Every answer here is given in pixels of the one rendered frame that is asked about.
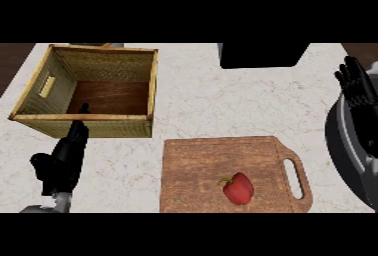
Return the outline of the wicker basket with wooden rim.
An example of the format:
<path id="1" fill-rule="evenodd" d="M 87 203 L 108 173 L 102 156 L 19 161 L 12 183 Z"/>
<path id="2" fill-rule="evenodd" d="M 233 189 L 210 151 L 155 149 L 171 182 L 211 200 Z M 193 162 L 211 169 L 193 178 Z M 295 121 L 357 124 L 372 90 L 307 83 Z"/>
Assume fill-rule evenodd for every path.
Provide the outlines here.
<path id="1" fill-rule="evenodd" d="M 149 138 L 155 49 L 52 44 L 9 119 L 53 138 L 78 120 L 92 138 Z"/>

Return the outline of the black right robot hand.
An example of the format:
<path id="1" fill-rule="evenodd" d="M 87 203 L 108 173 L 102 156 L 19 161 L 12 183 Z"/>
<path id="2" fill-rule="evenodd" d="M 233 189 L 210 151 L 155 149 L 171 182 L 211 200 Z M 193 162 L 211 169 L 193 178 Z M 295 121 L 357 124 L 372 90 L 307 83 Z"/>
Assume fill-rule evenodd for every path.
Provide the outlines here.
<path id="1" fill-rule="evenodd" d="M 334 76 L 338 80 L 350 109 L 366 111 L 369 108 L 378 106 L 378 92 L 356 57 L 344 57 L 344 63 L 340 65 Z"/>

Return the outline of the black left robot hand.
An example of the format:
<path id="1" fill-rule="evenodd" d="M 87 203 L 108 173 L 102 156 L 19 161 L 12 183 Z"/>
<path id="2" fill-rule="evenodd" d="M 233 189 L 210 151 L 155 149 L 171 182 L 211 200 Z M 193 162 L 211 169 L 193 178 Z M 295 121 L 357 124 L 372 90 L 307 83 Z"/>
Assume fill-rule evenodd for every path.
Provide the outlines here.
<path id="1" fill-rule="evenodd" d="M 74 191 L 81 174 L 87 139 L 89 128 L 81 120 L 74 120 L 68 134 L 59 139 L 52 153 L 35 153 L 31 156 L 30 163 L 35 177 L 41 181 L 43 196 Z"/>

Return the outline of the black appliance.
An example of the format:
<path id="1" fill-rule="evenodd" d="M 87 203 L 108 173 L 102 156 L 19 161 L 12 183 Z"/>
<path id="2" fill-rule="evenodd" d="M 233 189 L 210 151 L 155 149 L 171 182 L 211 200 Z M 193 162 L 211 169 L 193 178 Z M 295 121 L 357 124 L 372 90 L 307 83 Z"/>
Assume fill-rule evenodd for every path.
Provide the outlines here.
<path id="1" fill-rule="evenodd" d="M 223 69 L 292 67 L 309 43 L 219 43 Z"/>

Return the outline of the brown wooden cutting board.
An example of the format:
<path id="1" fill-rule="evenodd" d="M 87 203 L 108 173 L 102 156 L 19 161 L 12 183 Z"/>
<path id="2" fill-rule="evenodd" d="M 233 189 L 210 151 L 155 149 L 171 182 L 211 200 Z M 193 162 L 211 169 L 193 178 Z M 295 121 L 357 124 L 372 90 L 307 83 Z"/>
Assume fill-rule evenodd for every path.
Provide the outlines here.
<path id="1" fill-rule="evenodd" d="M 254 196 L 235 205 L 220 179 L 244 173 Z M 273 136 L 164 142 L 159 210 L 180 213 L 306 213 L 313 195 L 294 151 Z"/>

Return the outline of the red bell pepper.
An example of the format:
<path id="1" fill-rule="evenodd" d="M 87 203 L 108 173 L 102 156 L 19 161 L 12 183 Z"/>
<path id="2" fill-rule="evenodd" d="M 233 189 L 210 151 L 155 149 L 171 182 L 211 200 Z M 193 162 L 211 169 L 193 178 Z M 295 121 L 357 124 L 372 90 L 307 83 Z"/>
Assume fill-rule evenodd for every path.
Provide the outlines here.
<path id="1" fill-rule="evenodd" d="M 226 183 L 223 193 L 229 201 L 236 206 L 248 204 L 254 196 L 254 187 L 247 175 L 238 172 L 230 178 L 221 178 L 219 183 Z"/>

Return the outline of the small grey and brown object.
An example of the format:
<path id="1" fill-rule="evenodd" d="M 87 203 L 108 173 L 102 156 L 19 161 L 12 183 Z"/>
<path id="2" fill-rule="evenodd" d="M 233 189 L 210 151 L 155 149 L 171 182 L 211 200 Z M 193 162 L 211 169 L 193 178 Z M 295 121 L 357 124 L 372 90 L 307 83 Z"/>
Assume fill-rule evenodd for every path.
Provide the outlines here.
<path id="1" fill-rule="evenodd" d="M 69 45 L 78 45 L 78 46 L 97 46 L 97 47 L 124 47 L 124 43 L 69 43 Z"/>

